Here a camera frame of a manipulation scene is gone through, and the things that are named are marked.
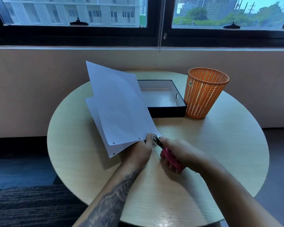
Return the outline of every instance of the pink handle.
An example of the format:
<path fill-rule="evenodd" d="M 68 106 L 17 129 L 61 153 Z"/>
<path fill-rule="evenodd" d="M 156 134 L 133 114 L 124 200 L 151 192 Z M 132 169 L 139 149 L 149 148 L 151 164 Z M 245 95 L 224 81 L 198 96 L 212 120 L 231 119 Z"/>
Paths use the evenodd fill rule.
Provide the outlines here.
<path fill-rule="evenodd" d="M 184 170 L 182 165 L 175 159 L 174 154 L 167 148 L 162 150 L 162 153 L 164 154 L 165 158 L 169 161 L 170 164 L 172 164 L 178 171 Z"/>

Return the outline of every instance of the window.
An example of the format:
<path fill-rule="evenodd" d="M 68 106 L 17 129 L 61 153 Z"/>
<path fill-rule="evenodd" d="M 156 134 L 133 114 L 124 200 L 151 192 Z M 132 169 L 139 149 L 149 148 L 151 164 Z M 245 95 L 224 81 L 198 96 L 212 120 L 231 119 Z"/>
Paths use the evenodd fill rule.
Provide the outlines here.
<path fill-rule="evenodd" d="M 284 0 L 0 0 L 0 45 L 284 47 Z"/>

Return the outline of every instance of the window frame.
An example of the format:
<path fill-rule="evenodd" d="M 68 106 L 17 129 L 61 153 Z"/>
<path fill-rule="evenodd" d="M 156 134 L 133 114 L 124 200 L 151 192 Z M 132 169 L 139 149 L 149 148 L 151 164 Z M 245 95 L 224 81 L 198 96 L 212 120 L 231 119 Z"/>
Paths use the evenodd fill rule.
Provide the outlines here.
<path fill-rule="evenodd" d="M 284 31 L 172 28 L 175 0 L 166 0 L 162 46 L 284 47 Z"/>
<path fill-rule="evenodd" d="M 0 45 L 157 46 L 160 3 L 148 0 L 147 27 L 131 28 L 9 25 L 13 21 L 0 0 Z"/>

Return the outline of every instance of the person's right hand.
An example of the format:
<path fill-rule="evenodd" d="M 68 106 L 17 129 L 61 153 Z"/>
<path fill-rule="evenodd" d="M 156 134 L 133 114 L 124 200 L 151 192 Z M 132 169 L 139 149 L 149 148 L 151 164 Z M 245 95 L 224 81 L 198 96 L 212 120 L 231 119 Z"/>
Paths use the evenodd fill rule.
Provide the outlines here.
<path fill-rule="evenodd" d="M 183 164 L 184 166 L 190 168 L 191 170 L 199 173 L 200 167 L 203 161 L 209 158 L 209 156 L 190 145 L 188 142 L 182 139 L 171 140 L 165 137 L 160 137 L 165 148 L 170 149 L 174 156 Z M 176 168 L 169 163 L 161 152 L 160 157 L 163 159 L 163 162 L 168 165 L 169 169 L 177 174 L 181 173 L 176 170 Z"/>

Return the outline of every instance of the basket rim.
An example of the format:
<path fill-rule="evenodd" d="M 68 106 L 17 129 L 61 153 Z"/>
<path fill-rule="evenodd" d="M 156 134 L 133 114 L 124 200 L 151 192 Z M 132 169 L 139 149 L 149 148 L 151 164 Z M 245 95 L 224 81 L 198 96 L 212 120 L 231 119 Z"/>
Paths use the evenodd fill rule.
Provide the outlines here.
<path fill-rule="evenodd" d="M 207 69 L 207 70 L 211 70 L 211 71 L 220 72 L 220 73 L 222 73 L 223 75 L 225 75 L 225 76 L 227 77 L 227 81 L 222 82 L 222 83 L 213 83 L 213 82 L 209 82 L 209 81 L 199 80 L 199 79 L 197 79 L 197 78 L 195 78 L 195 77 L 193 77 L 193 76 L 191 76 L 191 75 L 189 74 L 189 72 L 190 72 L 191 70 L 193 70 L 193 69 Z M 221 71 L 219 71 L 219 70 L 215 70 L 215 69 L 212 69 L 212 68 L 203 68 L 203 67 L 191 68 L 191 69 L 188 70 L 188 76 L 190 76 L 192 79 L 195 79 L 195 80 L 197 80 L 197 81 L 199 81 L 199 82 L 201 82 L 201 83 L 205 83 L 205 84 L 222 85 L 222 84 L 227 84 L 227 83 L 229 82 L 229 76 L 228 76 L 228 75 L 226 75 L 224 72 L 221 72 Z"/>

